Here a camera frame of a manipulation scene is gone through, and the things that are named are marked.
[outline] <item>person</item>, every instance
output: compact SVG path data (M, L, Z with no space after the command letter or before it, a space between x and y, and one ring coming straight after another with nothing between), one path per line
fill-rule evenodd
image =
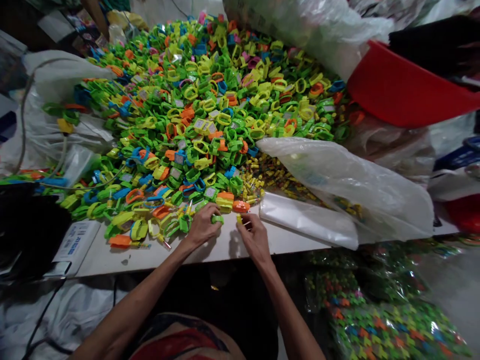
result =
M136 348L127 355L127 358L132 360L245 359L243 350L222 329L188 314L159 313L145 331L140 331L159 298L162 299L161 295L175 272L195 249L217 234L222 224L211 224L211 217L215 214L220 215L220 211L214 203L207 204L195 214L190 232L176 249L113 307L70 359L123 359L126 357L126 349L136 336ZM288 358L325 359L277 272L270 255L267 229L260 218L254 214L243 214L242 223L237 223L236 227L270 296ZM195 305L202 307L206 303ZM253 332L243 331L244 336L248 337L250 334ZM252 353L248 356L265 359Z

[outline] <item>black object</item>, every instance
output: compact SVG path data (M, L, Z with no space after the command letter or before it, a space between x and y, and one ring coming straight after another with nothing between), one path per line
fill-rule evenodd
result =
M72 219L57 196L35 196L37 183L0 186L0 267L13 264L4 281L40 279L52 260Z
M480 22L457 15L389 34L389 49L444 78L480 70Z

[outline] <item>clear plastic bag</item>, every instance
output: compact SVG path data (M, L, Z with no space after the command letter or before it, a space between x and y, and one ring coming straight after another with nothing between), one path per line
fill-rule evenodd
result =
M394 21L362 18L347 0L223 0L229 20L305 50L347 81L369 39L389 42Z
M307 311L321 308L355 307L366 303L353 271L318 270L305 275Z
M341 359L445 359L472 356L465 340L425 301L330 308Z
M361 269L358 273L361 288L371 299L388 303L408 303L422 297L427 285L415 271L389 272L385 268L378 271Z
M427 188L435 164L428 128L409 130L368 114L345 146L352 154Z
M349 216L266 191L259 216L311 237L356 250L359 239Z
M334 142L301 137L264 138L260 150L277 157L290 173L334 210L348 214L335 197L359 204L370 240L410 240L433 234L432 199L421 186L355 156Z
M358 268L355 252L343 247L307 251L303 256L309 265L349 270Z
M426 0L350 0L348 4L363 18L395 20L395 30L405 29L419 15Z

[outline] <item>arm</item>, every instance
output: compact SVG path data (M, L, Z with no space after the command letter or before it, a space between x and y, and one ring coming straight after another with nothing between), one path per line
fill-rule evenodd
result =
M325 360L319 344L297 310L275 268L270 256L267 229L257 215L246 214L242 216L242 220L248 229L239 223L236 227L270 294L288 358Z
M193 218L190 233L145 280L125 296L71 355L76 359L118 359L150 313L167 284L185 259L215 236L222 226L211 224L218 206L209 203Z

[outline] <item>white cable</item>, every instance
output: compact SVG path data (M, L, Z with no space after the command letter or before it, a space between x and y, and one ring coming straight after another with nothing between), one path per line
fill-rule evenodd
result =
M34 83L35 72L37 71L37 69L42 68L45 65L48 65L48 64L60 61L60 60L77 61L76 59L66 58L66 57L46 60L46 61L42 62L40 65L38 65L36 68L33 69L30 78L26 82L25 92L23 94L23 97L21 98L21 103L20 103L21 152L20 152L20 158L18 159L18 163L15 166L15 169L13 170L12 175L18 174L18 172L20 171L20 168L22 167L22 163L24 162L26 142L27 142L27 131L25 130L25 118L24 118L25 103L27 102L27 96L29 95L30 89L32 88L32 85Z
M53 172L48 177L49 179L51 179L53 176L55 176L60 171L60 169L62 168L62 166L64 164L65 157L67 156L67 139L68 139L68 136L63 135L63 147L61 149L60 160L58 161L58 164L56 165L55 170L53 170Z

